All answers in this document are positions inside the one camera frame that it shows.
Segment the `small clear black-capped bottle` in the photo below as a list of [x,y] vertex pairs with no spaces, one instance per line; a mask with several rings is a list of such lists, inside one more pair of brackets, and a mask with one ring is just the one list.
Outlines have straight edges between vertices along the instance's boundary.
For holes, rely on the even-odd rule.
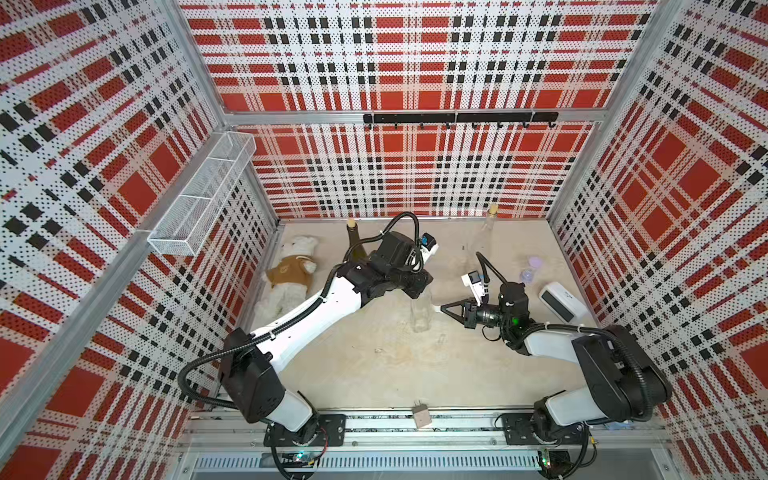
[[426,332],[430,329],[433,314],[432,295],[425,288],[419,297],[411,302],[411,328],[414,333]]

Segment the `dark green wine bottle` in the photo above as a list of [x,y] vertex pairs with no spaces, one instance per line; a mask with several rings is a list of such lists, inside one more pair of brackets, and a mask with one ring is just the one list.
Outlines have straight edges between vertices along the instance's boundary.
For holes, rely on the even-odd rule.
[[347,237],[349,241],[349,248],[346,254],[348,261],[366,260],[368,254],[361,243],[361,237],[357,222],[353,218],[349,218],[346,224]]

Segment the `tall clear corked bottle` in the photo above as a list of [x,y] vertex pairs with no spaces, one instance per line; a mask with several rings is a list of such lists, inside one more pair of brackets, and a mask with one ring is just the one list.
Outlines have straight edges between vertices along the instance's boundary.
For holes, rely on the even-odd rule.
[[482,272],[482,266],[476,256],[481,253],[486,258],[490,256],[494,226],[498,217],[499,205],[492,203],[485,215],[482,225],[473,234],[465,247],[464,272]]

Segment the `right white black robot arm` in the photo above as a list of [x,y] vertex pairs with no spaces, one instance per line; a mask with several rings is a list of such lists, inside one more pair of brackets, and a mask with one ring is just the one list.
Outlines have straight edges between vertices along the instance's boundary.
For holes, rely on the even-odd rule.
[[481,295],[443,304],[439,311],[467,329],[497,329],[498,340],[516,353],[580,367],[584,387],[534,403],[530,428],[543,444],[563,441],[591,424],[647,422],[673,396],[665,374],[625,327],[537,322],[521,283],[502,283],[496,304]]

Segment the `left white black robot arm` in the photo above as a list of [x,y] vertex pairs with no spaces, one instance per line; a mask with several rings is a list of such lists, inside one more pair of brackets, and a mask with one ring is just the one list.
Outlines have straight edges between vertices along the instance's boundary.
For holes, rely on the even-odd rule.
[[309,429],[316,410],[287,389],[279,373],[318,336],[371,301],[394,290],[418,298],[433,280],[425,264],[438,248],[429,233],[417,240],[385,233],[368,257],[335,267],[328,285],[299,307],[251,333],[238,328],[229,334],[218,377],[233,407],[248,423],[270,421],[291,432]]

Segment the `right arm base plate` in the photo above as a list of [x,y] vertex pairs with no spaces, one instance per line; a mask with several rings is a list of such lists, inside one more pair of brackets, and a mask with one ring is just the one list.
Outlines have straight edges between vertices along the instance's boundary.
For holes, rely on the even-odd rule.
[[502,413],[494,421],[508,446],[559,447],[589,442],[583,423],[560,426],[546,420],[538,411]]

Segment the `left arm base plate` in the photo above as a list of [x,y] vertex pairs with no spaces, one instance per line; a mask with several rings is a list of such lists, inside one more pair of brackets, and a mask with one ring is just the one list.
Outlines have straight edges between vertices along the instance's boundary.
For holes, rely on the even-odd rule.
[[338,447],[345,437],[347,416],[314,414],[298,431],[292,432],[279,423],[270,425],[264,436],[266,447]]

